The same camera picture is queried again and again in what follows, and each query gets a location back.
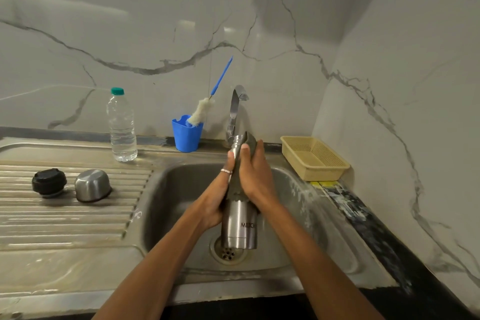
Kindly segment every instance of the blue cup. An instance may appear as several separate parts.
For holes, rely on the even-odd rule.
[[[185,153],[195,152],[195,150],[197,150],[204,127],[203,123],[198,124],[198,126],[187,123],[189,117],[190,115],[183,115],[180,120],[172,120],[175,147],[177,147],[180,152]]]

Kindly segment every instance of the wall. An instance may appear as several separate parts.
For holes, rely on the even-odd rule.
[[[348,185],[480,310],[480,0],[356,0],[314,134]]]
[[[121,86],[136,133],[172,135],[233,55],[203,136],[225,137],[237,84],[241,129],[309,135],[352,2],[0,0],[0,125],[104,132]]]

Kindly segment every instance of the yellow basket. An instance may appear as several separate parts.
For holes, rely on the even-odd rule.
[[[312,136],[282,136],[282,153],[304,181],[336,181],[350,165]]]

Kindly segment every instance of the basket rim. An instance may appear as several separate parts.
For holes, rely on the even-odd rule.
[[[333,154],[335,154],[335,156],[337,158],[339,158],[345,165],[344,166],[311,166],[311,165],[308,165],[308,164],[305,164],[303,162],[303,160],[297,155],[297,153],[292,149],[292,147],[290,147],[290,145],[285,141],[284,138],[313,138],[314,140],[316,141],[319,141],[321,144],[323,144],[325,147],[327,147]],[[341,170],[347,170],[349,169],[351,166],[349,163],[347,163],[345,161],[345,159],[343,159],[343,157],[341,157],[337,152],[335,152],[327,143],[325,143],[324,141],[318,139],[318,138],[315,138],[314,136],[299,136],[299,135],[282,135],[280,137],[280,140],[282,141],[282,148],[285,146],[286,148],[288,148],[288,150],[295,156],[296,159],[298,159],[298,161],[306,168],[310,168],[310,169],[314,169],[314,170],[317,170],[317,171],[326,171],[326,170],[335,170],[335,169],[341,169]]]

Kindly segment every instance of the hand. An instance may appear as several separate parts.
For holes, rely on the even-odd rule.
[[[264,143],[257,142],[250,160],[250,147],[243,144],[240,149],[240,183],[248,198],[262,211],[272,202],[278,202],[273,174],[265,158]]]
[[[235,157],[233,152],[228,152],[224,169],[232,171],[235,167]],[[222,202],[227,188],[229,187],[230,175],[220,171],[218,176],[212,181],[207,189],[196,199],[189,207],[189,210],[197,210],[196,215],[200,215],[202,230],[213,228],[222,221],[222,211],[220,203]]]

